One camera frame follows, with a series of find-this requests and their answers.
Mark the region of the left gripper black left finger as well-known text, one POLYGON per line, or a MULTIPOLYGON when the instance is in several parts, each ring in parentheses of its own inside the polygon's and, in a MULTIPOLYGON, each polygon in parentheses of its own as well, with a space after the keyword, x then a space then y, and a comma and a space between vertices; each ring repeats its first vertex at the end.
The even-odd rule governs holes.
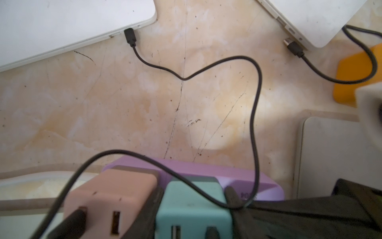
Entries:
POLYGON ((130 228, 122 236, 123 239, 154 238, 156 215, 163 195, 163 188, 158 187, 153 190, 130 228))

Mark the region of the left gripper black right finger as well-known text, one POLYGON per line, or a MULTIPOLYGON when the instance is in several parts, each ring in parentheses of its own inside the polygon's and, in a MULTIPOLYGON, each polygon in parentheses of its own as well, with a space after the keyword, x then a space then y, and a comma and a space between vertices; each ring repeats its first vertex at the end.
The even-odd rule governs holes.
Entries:
MULTIPOLYGON (((241 199, 232 187, 224 190, 229 204, 241 203, 241 199)), ((248 209, 230 210, 233 220, 234 239, 268 239, 262 228, 254 221, 248 209)))

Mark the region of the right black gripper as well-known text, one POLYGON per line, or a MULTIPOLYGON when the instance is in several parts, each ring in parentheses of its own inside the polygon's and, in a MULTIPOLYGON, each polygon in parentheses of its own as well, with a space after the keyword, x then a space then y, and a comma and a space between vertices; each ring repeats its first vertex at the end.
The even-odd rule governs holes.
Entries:
POLYGON ((254 201, 254 221, 272 239, 380 239, 382 192, 338 179, 330 196, 254 201))

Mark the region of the teal charger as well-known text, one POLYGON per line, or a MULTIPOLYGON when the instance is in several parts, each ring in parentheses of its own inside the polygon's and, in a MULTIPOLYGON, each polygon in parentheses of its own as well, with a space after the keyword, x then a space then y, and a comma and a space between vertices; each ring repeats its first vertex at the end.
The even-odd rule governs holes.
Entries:
POLYGON ((212 231, 219 239, 233 238, 232 216, 184 182, 167 185, 156 215, 156 239, 205 239, 212 231))

